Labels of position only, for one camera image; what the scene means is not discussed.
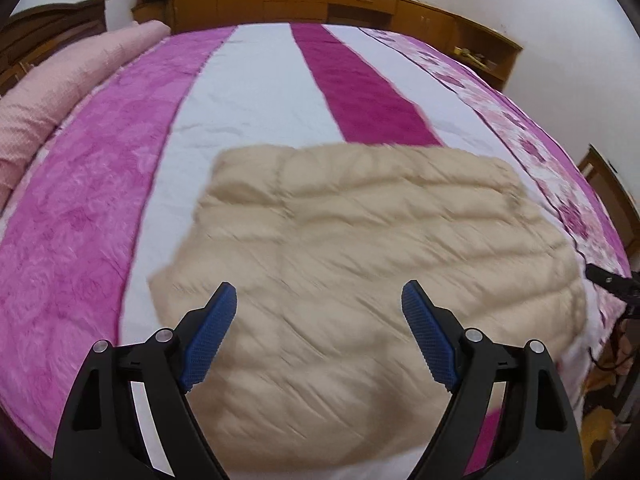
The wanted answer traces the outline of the beige puffer jacket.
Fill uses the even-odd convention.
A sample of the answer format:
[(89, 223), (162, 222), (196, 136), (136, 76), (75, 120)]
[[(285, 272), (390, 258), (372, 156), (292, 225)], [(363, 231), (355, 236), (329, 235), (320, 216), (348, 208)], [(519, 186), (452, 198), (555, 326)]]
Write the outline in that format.
[(221, 283), (238, 293), (189, 396), (222, 466), (323, 469), (424, 445), (448, 396), (401, 312), (411, 280), (464, 325), (552, 356), (587, 321), (572, 244), (501, 159), (346, 143), (221, 153), (150, 291), (166, 326)]

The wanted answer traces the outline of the wooden chair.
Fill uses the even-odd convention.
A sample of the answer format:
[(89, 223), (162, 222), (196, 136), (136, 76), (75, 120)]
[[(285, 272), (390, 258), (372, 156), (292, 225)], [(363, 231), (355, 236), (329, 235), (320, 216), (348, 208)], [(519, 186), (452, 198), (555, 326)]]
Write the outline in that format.
[(592, 145), (578, 164), (582, 176), (599, 196), (629, 259), (639, 255), (639, 211), (618, 173)]

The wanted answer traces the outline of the pink striped bed blanket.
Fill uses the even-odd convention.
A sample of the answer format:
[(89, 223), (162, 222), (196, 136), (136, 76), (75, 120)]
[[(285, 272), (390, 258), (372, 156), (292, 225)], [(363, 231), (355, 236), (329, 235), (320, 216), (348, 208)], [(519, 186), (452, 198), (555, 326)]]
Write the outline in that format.
[[(277, 23), (160, 40), (85, 96), (1, 202), (1, 405), (51, 455), (91, 345), (164, 327), (150, 291), (188, 235), (218, 156), (256, 145), (455, 148), (498, 158), (574, 248), (584, 330), (558, 366), (574, 410), (624, 306), (585, 278), (629, 273), (600, 198), (510, 99), (418, 40), (355, 26)], [(235, 479), (401, 479), (398, 455)]]

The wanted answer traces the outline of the pink checkered rolled quilt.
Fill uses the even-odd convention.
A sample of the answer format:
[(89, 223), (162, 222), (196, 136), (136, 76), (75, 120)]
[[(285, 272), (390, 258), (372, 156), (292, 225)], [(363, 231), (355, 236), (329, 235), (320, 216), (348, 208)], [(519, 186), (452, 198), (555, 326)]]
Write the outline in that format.
[(1, 201), (73, 108), (119, 67), (168, 37), (160, 21), (134, 23), (64, 48), (33, 68), (1, 98)]

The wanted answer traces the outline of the dark wooden headboard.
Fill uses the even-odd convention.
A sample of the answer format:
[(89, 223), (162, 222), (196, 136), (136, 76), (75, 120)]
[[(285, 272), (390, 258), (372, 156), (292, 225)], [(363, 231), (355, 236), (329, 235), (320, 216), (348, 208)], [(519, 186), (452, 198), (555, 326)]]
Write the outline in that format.
[(1, 95), (59, 50), (105, 32), (106, 2), (50, 3), (12, 15), (1, 29)]

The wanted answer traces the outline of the long brown wooden cabinet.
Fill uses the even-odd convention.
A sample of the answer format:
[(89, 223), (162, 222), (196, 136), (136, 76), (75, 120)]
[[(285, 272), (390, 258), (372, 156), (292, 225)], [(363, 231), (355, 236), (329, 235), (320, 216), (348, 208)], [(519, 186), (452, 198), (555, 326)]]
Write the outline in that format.
[(487, 26), (413, 0), (157, 0), (139, 2), (132, 16), (139, 23), (161, 21), (175, 34), (271, 22), (398, 32), (468, 66), (496, 90), (504, 89), (523, 50)]

